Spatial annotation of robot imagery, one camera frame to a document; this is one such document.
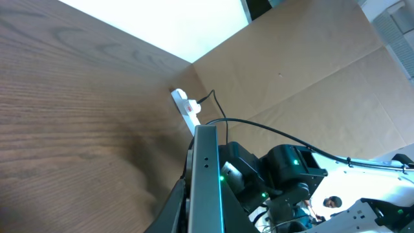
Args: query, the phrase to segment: white power strip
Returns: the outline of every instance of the white power strip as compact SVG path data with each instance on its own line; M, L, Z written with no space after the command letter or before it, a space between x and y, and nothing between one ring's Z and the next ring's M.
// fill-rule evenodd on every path
M194 136L195 126L200 124L199 119L197 118L197 113L201 111L201 106L196 100L188 100L187 94L181 89L172 91L171 96L180 110L182 117L186 121L191 134Z

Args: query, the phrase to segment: wooden table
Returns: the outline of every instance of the wooden table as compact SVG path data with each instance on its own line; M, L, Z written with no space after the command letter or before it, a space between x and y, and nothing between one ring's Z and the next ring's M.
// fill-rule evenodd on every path
M0 229L144 231L191 139L178 87L206 95L191 64L61 2L1 0Z

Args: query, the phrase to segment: cardboard panel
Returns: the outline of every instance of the cardboard panel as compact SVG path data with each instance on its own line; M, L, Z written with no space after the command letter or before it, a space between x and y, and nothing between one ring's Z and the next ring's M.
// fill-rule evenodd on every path
M248 118L381 46L348 0L291 0L194 63L229 117Z
M414 88L400 67L385 48L358 64L406 144L414 143Z
M361 70L362 64L372 63L372 57L362 58L251 120L346 157L371 159L405 146ZM274 146L292 143L244 124L233 127L230 137L259 157Z

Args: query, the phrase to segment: power cord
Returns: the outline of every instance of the power cord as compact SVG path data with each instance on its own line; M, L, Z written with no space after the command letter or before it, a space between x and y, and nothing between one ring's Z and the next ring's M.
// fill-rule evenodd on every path
M210 97L210 95L211 95L212 93L213 93L214 100L215 100L215 102L216 102L217 106L219 106L219 109L220 109L220 111L221 111L221 114L223 114L223 117L224 117L224 118L226 118L227 116L225 115L225 113L224 113L223 109L221 108L220 103L219 103L219 101L217 100L217 97L215 97L215 91L214 91L214 89L212 89L212 91L210 91L210 93L208 93L208 95L207 95L206 97L204 97L204 98L202 98L201 100L197 101L197 103L198 103L198 104L203 103L203 102L204 102L204 101L205 101L208 97ZM227 122L227 120L226 120L226 144L228 144L228 122Z
M380 169L387 169L387 170L395 170L395 171L400 171L400 172L412 172L412 171L414 171L414 168L405 168L404 166L402 168L396 168L394 166L386 166L386 165L378 165L378 164L367 164L367 163L364 163L364 162L354 162L349 157L347 159L343 159L343 158L337 157L335 155L331 155L330 153L327 153L327 152L325 152L325 151L323 151L323 150L321 150L321 149L319 149L319 148L317 148L317 147L315 147L315 146L313 146L313 145L311 145L311 144L309 144L305 141L302 141L302 140L300 140L296 137L293 137L292 135L289 135L289 134L284 133L282 131L279 131L277 129L274 129L274 128L271 128L271 127L268 127L268 126L264 126L262 124L252 122L252 121L249 121L249 120L241 120L241 119L237 119L237 118L219 118L219 119L215 119L215 120L212 120L212 121L208 122L207 125L208 124L214 124L216 122L222 122L222 121L240 122L240 123L244 123L244 124L250 124L252 126L257 126L257 127L263 128L263 129L267 129L271 132L274 132L274 133L277 133L277 134L282 135L284 137L287 137L288 139L292 139L295 142L299 142L300 144L306 146L307 148L309 148L312 151L315 151L316 153L319 153L320 155L322 155L324 157L327 157L329 159L341 162L343 164L347 164L348 166L354 165L354 166L361 166L361 167L366 167L366 168L380 168Z

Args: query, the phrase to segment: gray metal bar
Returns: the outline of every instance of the gray metal bar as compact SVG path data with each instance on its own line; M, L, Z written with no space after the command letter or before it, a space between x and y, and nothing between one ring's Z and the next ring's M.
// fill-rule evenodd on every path
M224 232L215 126L195 127L192 170L188 232Z

